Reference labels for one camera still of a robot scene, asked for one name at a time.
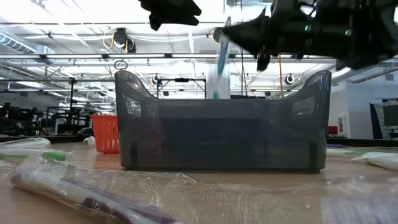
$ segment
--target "white wall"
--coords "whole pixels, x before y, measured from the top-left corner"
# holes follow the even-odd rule
[[[28,92],[28,97],[20,96],[19,93],[0,93],[0,105],[11,103],[23,109],[46,111],[48,106],[59,106],[59,100],[52,96],[40,96],[37,93]]]
[[[373,139],[369,104],[381,103],[382,98],[398,98],[398,74],[394,74],[394,78],[386,81],[386,85],[381,77],[347,84],[351,138]]]
[[[348,92],[346,82],[342,81],[338,86],[331,88],[330,109],[329,109],[329,126],[338,126],[338,118],[345,116],[349,121],[348,111]],[[345,122],[345,136],[351,137],[349,122]]]

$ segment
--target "ceiling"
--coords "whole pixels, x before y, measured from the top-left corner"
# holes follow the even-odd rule
[[[118,27],[125,27],[139,54],[180,53],[180,54],[217,54],[219,45],[211,34],[214,27],[224,26],[228,16],[233,23],[250,20],[260,14],[270,3],[264,1],[245,1],[239,6],[227,5],[224,0],[194,0],[202,9],[200,21],[196,27],[166,24],[158,32],[149,26],[149,12],[143,10],[139,1],[135,0],[0,0],[0,33],[12,35],[18,41],[29,46],[46,46],[55,54],[123,54],[123,50],[113,45],[109,48],[112,33]],[[232,53],[240,53],[237,46],[230,48]],[[9,47],[0,45],[0,54],[20,54]],[[206,78],[214,69],[216,57],[213,59],[170,58],[158,59],[128,59],[129,71],[138,74],[144,83],[149,83],[155,74],[164,78],[189,77]],[[25,73],[0,72],[3,78],[28,78],[66,80],[71,77],[78,79],[104,80],[112,79],[116,69],[115,60],[88,59],[56,59],[53,64],[39,63],[33,60],[8,59],[3,60],[4,69],[9,66],[28,70]],[[246,80],[251,88],[279,89],[279,63],[273,60],[265,72],[256,71],[256,61],[247,59],[244,71],[248,73]],[[333,60],[319,63],[315,57],[303,61],[282,59],[282,76],[293,74],[296,77],[307,78],[319,70],[332,69]],[[231,88],[240,88],[241,60],[230,60],[228,69],[231,71]],[[69,88],[67,82],[51,83],[53,88]],[[99,88],[114,88],[112,82],[102,82]],[[170,88],[197,88],[193,92],[176,92],[169,98],[199,98],[201,91],[194,83],[170,84]],[[65,96],[59,92],[55,97]],[[103,101],[95,95],[90,100]]]

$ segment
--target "table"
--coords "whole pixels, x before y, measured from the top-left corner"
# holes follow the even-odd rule
[[[98,154],[86,143],[53,144],[53,147],[74,153],[73,163],[90,169],[121,170],[119,155]],[[25,190],[15,189],[9,182],[11,168],[0,167],[0,213],[2,224],[87,224],[102,223],[59,202]],[[288,187],[348,177],[395,176],[396,173],[347,159],[328,159],[319,174],[187,174],[206,183],[256,184],[267,187]]]

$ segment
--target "orange basket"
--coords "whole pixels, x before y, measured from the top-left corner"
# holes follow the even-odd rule
[[[118,117],[91,115],[97,152],[119,153]]]

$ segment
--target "translucent plastic bin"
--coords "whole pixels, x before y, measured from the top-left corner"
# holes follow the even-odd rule
[[[325,167],[331,73],[281,100],[160,100],[115,74],[121,165],[129,170],[318,171]]]
[[[97,152],[119,153],[118,117],[91,115]]]

